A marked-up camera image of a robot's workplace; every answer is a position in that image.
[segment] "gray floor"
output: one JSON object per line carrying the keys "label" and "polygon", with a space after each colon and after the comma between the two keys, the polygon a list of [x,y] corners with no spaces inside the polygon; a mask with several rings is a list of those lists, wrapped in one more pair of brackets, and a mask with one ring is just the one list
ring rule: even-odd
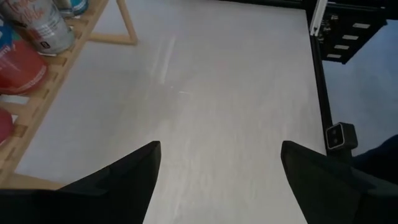
{"label": "gray floor", "polygon": [[398,21],[388,21],[346,65],[324,62],[334,122],[356,126],[361,154],[398,134]]}
{"label": "gray floor", "polygon": [[[305,223],[280,161],[325,153],[305,13],[127,3],[139,45],[87,44],[17,171],[68,183],[160,140],[145,223]],[[125,32],[116,10],[97,31]]]}

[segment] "red can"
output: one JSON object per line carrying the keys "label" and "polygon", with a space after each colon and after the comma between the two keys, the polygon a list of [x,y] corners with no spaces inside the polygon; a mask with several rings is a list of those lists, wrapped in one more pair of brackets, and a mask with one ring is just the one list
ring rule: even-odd
{"label": "red can", "polygon": [[13,130],[12,115],[0,108],[0,145],[12,134]]}
{"label": "red can", "polygon": [[47,70],[42,56],[0,17],[0,93],[27,93],[40,84]]}

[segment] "shelf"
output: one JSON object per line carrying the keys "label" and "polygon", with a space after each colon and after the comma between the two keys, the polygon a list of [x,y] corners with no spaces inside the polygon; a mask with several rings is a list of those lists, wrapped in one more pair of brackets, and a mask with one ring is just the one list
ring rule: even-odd
{"label": "shelf", "polygon": [[0,100],[0,107],[17,116],[14,132],[0,146],[0,186],[13,174],[19,161],[28,148],[36,130],[42,123],[69,69],[79,56],[85,42],[89,40],[98,19],[109,0],[90,1],[88,10],[78,19],[68,19],[67,24],[73,27],[76,41],[67,51],[56,57],[45,57],[49,64],[49,75],[39,89],[24,95],[25,104],[10,103]]}

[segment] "blue cloth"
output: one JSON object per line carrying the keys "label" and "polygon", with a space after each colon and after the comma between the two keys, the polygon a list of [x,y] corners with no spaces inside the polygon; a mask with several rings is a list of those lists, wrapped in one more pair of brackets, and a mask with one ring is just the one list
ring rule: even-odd
{"label": "blue cloth", "polygon": [[353,159],[355,168],[398,185],[398,135]]}

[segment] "tin can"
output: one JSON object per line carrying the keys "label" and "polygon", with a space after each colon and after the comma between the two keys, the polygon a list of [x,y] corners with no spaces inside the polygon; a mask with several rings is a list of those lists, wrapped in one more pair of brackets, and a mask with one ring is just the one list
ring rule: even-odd
{"label": "tin can", "polygon": [[0,0],[0,13],[43,54],[69,48],[75,35],[51,0]]}
{"label": "tin can", "polygon": [[74,17],[88,9],[88,0],[53,0],[63,17]]}
{"label": "tin can", "polygon": [[26,41],[0,17],[0,93],[20,95],[39,86],[48,66]]}
{"label": "tin can", "polygon": [[14,130],[12,115],[7,110],[0,108],[0,146],[7,142],[8,137]]}

